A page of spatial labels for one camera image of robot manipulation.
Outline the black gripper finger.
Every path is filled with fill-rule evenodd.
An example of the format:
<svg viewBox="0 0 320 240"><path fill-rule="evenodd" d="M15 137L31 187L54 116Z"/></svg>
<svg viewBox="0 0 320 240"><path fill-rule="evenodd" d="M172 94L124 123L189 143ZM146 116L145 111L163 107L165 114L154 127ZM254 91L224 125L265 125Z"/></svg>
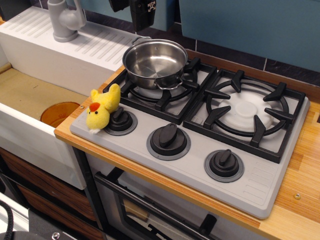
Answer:
<svg viewBox="0 0 320 240"><path fill-rule="evenodd" d="M118 12L127 7L127 0L109 0L109 4L114 12Z"/></svg>
<svg viewBox="0 0 320 240"><path fill-rule="evenodd" d="M142 31L154 24L155 0L130 0L129 7L134 31Z"/></svg>

